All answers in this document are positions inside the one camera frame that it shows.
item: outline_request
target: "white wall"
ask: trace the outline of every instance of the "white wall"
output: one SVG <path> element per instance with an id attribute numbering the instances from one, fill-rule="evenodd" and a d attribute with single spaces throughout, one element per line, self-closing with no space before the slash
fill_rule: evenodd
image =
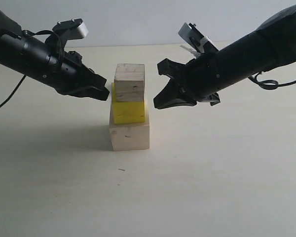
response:
<path id="1" fill-rule="evenodd" d="M 213 41 L 234 41 L 296 0 L 0 0 L 0 9 L 24 29 L 51 29 L 83 18 L 90 34 L 68 46 L 181 43 L 184 22 Z"/>

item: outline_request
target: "yellow block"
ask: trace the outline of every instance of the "yellow block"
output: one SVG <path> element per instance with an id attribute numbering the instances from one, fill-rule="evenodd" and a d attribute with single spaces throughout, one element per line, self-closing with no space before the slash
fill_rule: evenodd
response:
<path id="1" fill-rule="evenodd" d="M 112 83 L 112 109 L 115 124 L 131 124 L 145 122 L 145 102 L 118 102 L 115 86 Z"/>

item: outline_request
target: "small wooden block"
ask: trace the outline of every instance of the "small wooden block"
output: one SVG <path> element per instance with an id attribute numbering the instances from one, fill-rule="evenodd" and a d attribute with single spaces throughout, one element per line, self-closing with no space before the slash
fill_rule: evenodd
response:
<path id="1" fill-rule="evenodd" d="M 115 72 L 115 89 L 120 102 L 145 100 L 145 65 L 118 64 Z"/>
<path id="2" fill-rule="evenodd" d="M 113 109 L 110 114 L 110 135 L 114 151 L 147 150 L 150 148 L 150 125 L 148 105 L 144 123 L 116 125 L 114 123 Z"/>
<path id="3" fill-rule="evenodd" d="M 112 110 L 117 125 L 145 122 L 145 102 L 119 102 L 116 99 L 115 85 L 112 83 Z"/>

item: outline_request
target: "large wooden block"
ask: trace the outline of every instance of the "large wooden block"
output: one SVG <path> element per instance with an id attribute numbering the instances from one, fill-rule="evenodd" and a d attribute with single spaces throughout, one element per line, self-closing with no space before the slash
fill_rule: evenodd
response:
<path id="1" fill-rule="evenodd" d="M 119 102 L 145 100 L 145 65 L 118 64 L 115 72 L 115 91 Z"/>
<path id="2" fill-rule="evenodd" d="M 114 123 L 128 124 L 145 122 L 145 102 L 119 102 L 116 99 L 115 85 L 112 83 L 112 110 Z"/>
<path id="3" fill-rule="evenodd" d="M 147 103 L 145 108 L 145 122 L 117 125 L 114 123 L 111 106 L 110 135 L 114 151 L 147 150 L 150 148 L 150 125 Z"/>

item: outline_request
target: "white table surface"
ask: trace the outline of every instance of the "white table surface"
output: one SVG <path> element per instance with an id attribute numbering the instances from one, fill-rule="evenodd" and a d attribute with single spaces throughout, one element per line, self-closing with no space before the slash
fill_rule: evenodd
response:
<path id="1" fill-rule="evenodd" d="M 151 149 L 111 151 L 110 100 L 27 78 L 0 110 L 0 237 L 296 237 L 296 85 L 246 79 L 217 106 L 159 111 L 156 64 L 190 60 L 179 45 L 77 51 L 108 84 L 146 64 Z M 0 102 L 20 78 L 0 66 Z M 296 63 L 269 78 L 296 79 Z"/>

